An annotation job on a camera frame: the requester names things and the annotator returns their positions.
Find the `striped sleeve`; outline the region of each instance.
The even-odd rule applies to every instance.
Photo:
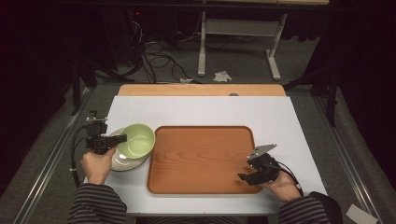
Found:
[[[311,196],[305,196],[280,207],[279,223],[330,223],[330,220],[320,201]]]
[[[78,188],[67,223],[126,223],[126,205],[111,187],[86,183]]]

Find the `white plate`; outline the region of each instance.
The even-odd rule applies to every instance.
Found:
[[[119,135],[122,132],[123,129],[116,130],[114,133],[112,133],[110,136],[114,135]],[[113,159],[111,161],[111,169],[114,171],[127,171],[127,170],[132,170],[139,165],[141,165],[147,158],[149,157],[149,154],[137,158],[137,159],[129,159],[120,154],[119,150],[117,149],[116,153],[113,155]]]

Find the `green bowl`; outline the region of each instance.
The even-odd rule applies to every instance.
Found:
[[[127,158],[144,157],[154,148],[155,133],[145,124],[132,124],[122,130],[120,135],[123,134],[127,135],[127,141],[118,144],[117,149]]]

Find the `metal rail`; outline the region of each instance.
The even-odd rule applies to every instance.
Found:
[[[62,131],[61,136],[55,145],[55,148],[52,150],[52,153],[49,155],[49,158],[46,164],[44,165],[43,170],[41,171],[40,175],[35,181],[35,184],[33,185],[28,197],[26,198],[23,206],[21,207],[20,212],[15,217],[13,222],[14,224],[28,223],[29,218],[35,211],[35,207],[38,204],[38,201],[40,200],[46,186],[50,182],[50,178],[53,172],[55,171],[55,168],[60,158],[64,154],[65,151],[64,144],[68,140],[68,136],[73,130],[74,124],[76,123],[82,109],[84,108],[84,105],[87,104],[91,95],[92,95],[92,91],[88,91],[87,88],[82,93],[83,96],[82,104],[79,107],[78,112],[66,124],[66,127]]]
[[[384,223],[381,219],[381,216],[377,212],[375,205],[372,202],[370,193],[368,189],[366,188],[365,184],[361,180],[361,177],[353,164],[352,160],[349,157],[349,154],[347,153],[346,148],[344,147],[343,142],[341,141],[341,138],[337,132],[337,130],[330,124],[329,120],[327,119],[326,116],[326,105],[325,103],[319,98],[319,97],[313,97],[312,98],[315,105],[318,107],[318,109],[321,111],[321,116],[323,117],[324,123],[327,125],[328,129],[330,130],[330,133],[332,134],[332,139],[334,140],[334,143],[336,144],[337,147],[337,154],[338,157],[344,166],[344,169],[346,171],[346,175],[349,179],[349,182],[355,191],[355,194],[361,204],[361,209],[364,210],[365,212],[369,213],[370,215],[377,217],[379,223]]]

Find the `striped shirt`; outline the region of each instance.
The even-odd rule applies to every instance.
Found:
[[[152,223],[246,223],[235,217],[154,217]],[[109,186],[83,184],[78,188],[67,223],[126,223],[126,205]],[[305,196],[285,203],[279,210],[280,224],[329,224],[321,202]]]
[[[305,196],[285,203],[279,210],[279,223],[330,223],[322,203],[311,197]]]
[[[67,223],[126,223],[126,205],[109,186],[83,184],[78,188]]]

